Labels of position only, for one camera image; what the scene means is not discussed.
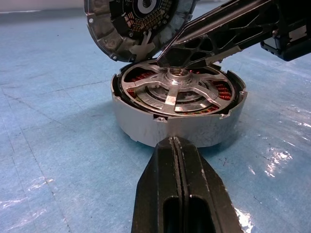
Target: black tool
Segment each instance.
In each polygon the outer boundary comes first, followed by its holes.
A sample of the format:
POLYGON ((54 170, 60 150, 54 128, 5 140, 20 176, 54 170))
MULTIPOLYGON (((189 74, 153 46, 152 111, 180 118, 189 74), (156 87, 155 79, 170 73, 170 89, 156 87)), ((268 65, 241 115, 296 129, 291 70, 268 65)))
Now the black tool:
POLYGON ((188 140, 159 142, 136 192, 132 233, 242 233, 214 169, 188 140))

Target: white wall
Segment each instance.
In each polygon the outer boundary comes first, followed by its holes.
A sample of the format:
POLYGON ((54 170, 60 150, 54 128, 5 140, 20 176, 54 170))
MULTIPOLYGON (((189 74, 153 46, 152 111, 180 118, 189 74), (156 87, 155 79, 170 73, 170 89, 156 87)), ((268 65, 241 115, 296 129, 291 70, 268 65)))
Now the white wall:
POLYGON ((0 12, 83 7, 84 0, 0 0, 0 12))

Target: circuit board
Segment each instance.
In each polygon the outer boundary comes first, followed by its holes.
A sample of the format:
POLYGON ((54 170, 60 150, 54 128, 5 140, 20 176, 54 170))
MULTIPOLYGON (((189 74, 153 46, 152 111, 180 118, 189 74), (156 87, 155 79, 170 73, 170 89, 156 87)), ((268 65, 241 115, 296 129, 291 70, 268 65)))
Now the circuit board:
POLYGON ((114 0, 109 3, 111 22, 121 36, 135 40, 159 31, 172 18, 176 3, 172 0, 114 0))

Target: clamp jaw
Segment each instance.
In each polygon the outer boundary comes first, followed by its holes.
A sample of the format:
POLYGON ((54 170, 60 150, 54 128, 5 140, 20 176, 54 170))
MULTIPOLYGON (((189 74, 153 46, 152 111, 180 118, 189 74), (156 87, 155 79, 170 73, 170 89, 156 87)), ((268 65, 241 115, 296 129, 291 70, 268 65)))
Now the clamp jaw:
POLYGON ((188 140, 158 143, 136 192, 132 233, 242 233, 225 186, 188 140))

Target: aluminum housing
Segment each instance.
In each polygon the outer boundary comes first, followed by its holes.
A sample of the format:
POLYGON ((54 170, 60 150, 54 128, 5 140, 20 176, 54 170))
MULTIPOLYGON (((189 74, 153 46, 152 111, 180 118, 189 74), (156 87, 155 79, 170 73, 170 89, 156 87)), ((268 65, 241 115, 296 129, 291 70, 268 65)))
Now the aluminum housing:
POLYGON ((238 93, 235 106, 227 114, 186 116, 159 116, 126 103, 115 84, 120 75, 114 75, 111 92, 117 122, 131 139, 151 147, 168 136, 186 138, 196 147, 216 145, 232 135, 247 97, 245 83, 231 71, 226 75, 235 82, 238 93))

